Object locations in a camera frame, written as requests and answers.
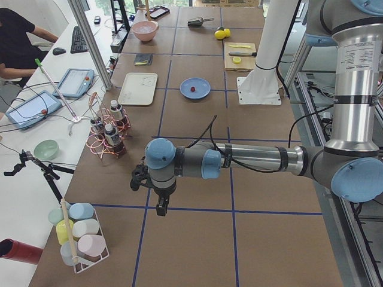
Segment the keyboard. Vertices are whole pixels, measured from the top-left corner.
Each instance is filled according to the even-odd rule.
[[[78,26],[75,26],[73,28],[73,33],[72,33],[71,53],[75,54],[75,53],[82,53],[87,51],[88,51],[88,48],[86,47],[83,34],[81,33],[80,28]]]

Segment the computer mouse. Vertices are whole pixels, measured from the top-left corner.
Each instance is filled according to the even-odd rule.
[[[63,48],[54,48],[52,53],[57,56],[57,55],[60,55],[60,54],[63,54],[63,53],[66,53],[66,50],[63,49]]]

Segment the red cup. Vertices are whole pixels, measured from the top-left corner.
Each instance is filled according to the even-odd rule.
[[[0,242],[0,258],[37,265],[41,254],[41,248],[13,239],[4,239]]]

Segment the tripod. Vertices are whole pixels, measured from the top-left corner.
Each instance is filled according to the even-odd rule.
[[[52,189],[54,195],[56,196],[57,200],[60,203],[61,200],[62,200],[62,196],[61,196],[61,193],[60,193],[59,189],[57,188],[56,184],[53,181],[54,179],[55,180],[59,180],[60,176],[55,174],[53,171],[54,170],[58,170],[60,172],[66,172],[66,173],[73,174],[74,170],[73,169],[69,169],[67,167],[57,166],[57,165],[55,165],[53,163],[50,163],[48,166],[46,166],[39,159],[33,157],[30,151],[24,151],[23,150],[22,153],[19,154],[19,157],[20,157],[21,163],[16,164],[13,167],[13,171],[11,171],[11,172],[4,172],[4,175],[5,176],[14,176],[16,173],[21,171],[21,169],[23,167],[26,167],[25,163],[28,160],[32,160],[32,162],[34,164],[36,164],[37,166],[39,166],[41,171],[44,173],[44,177],[45,177],[46,181],[48,182],[50,188]]]

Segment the blue plate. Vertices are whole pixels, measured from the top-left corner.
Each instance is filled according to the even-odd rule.
[[[190,78],[182,82],[180,90],[188,99],[199,100],[210,93],[210,84],[205,79]]]

